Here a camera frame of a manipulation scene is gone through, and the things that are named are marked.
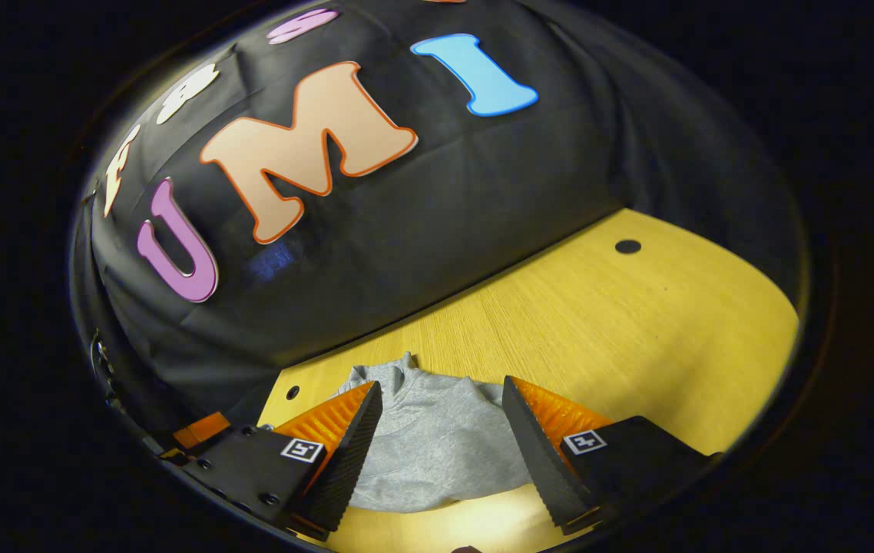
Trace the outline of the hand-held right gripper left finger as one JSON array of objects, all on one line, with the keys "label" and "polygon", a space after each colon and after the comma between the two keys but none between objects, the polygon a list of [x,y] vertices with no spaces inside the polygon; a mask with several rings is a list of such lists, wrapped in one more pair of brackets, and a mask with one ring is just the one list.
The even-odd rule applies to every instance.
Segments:
[{"label": "hand-held right gripper left finger", "polygon": [[231,424],[182,470],[258,521],[324,541],[341,525],[382,413],[380,384],[365,382],[272,429]]}]

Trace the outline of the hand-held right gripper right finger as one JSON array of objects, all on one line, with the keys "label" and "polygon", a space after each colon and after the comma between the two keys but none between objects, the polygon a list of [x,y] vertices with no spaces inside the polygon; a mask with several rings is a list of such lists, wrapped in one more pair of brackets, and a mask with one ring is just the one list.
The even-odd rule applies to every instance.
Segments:
[{"label": "hand-held right gripper right finger", "polygon": [[514,376],[504,380],[502,406],[533,485],[565,535],[642,515],[719,458],[648,418],[613,421]]}]

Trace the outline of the grey sweatshirt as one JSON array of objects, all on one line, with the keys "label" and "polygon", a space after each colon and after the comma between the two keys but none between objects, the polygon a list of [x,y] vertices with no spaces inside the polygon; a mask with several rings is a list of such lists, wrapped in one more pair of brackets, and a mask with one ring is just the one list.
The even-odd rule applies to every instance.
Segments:
[{"label": "grey sweatshirt", "polygon": [[383,412],[350,506],[412,514],[531,484],[502,385],[426,372],[403,353],[354,366],[338,393],[367,382],[379,384]]}]

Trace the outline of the black backdrop cloth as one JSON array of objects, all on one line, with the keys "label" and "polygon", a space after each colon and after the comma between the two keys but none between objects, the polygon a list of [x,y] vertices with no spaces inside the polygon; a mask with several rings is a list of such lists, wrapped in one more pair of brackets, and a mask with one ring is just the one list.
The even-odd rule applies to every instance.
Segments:
[{"label": "black backdrop cloth", "polygon": [[319,0],[160,60],[69,246],[86,355],[161,449],[350,365],[547,386],[712,454],[808,295],[790,185],[689,68],[566,0]]}]

